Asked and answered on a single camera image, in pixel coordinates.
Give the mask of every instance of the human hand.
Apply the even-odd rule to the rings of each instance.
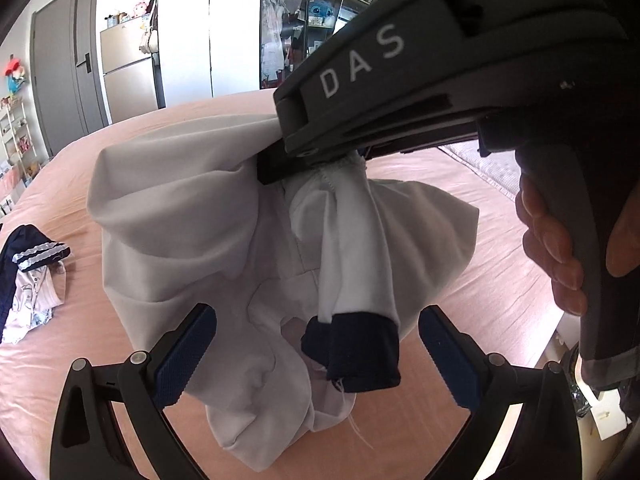
[[[581,316],[587,310],[587,298],[580,290],[584,271],[572,255],[569,231],[548,213],[540,192],[524,175],[516,196],[516,212],[529,228],[522,237],[525,254],[551,277],[556,304]],[[640,182],[629,195],[611,232],[606,265],[615,277],[624,276],[640,265]]]

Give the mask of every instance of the blue gripper pad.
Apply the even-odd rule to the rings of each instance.
[[[420,313],[418,332],[456,404],[475,412],[482,400],[481,379],[460,346],[462,334],[437,306]]]
[[[153,359],[164,357],[155,368],[154,404],[159,410],[178,402],[204,352],[216,335],[218,320],[209,305],[197,304],[180,326],[167,332],[152,349]]]

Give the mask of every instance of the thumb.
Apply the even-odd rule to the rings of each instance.
[[[640,265],[640,182],[622,208],[607,245],[607,270],[616,278]]]

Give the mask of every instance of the pink bed sheet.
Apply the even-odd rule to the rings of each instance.
[[[237,94],[168,108],[114,124],[67,146],[35,179],[5,219],[0,243],[20,224],[34,224],[68,243],[65,304],[46,326],[16,346],[0,346],[0,428],[37,479],[47,479],[49,446],[60,391],[71,362],[123,361],[133,350],[102,290],[100,229],[89,218],[86,192],[98,152],[160,126],[215,114],[273,111],[271,93]],[[441,187],[481,211],[476,254],[440,305],[485,351],[534,365],[560,318],[548,279],[526,259],[523,227],[513,203],[439,150],[393,155],[369,163],[372,178],[420,180]],[[308,480],[423,478],[465,421],[414,331],[401,345],[398,388],[358,396],[353,417],[372,449],[348,422],[307,434],[267,471],[256,474],[222,451],[190,396],[166,410],[187,449],[211,478]],[[156,478],[117,406],[123,433],[140,472]]]

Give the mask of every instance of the white wall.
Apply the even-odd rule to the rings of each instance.
[[[210,0],[213,95],[260,88],[260,0]]]
[[[209,0],[158,0],[158,43],[167,107],[212,97]]]

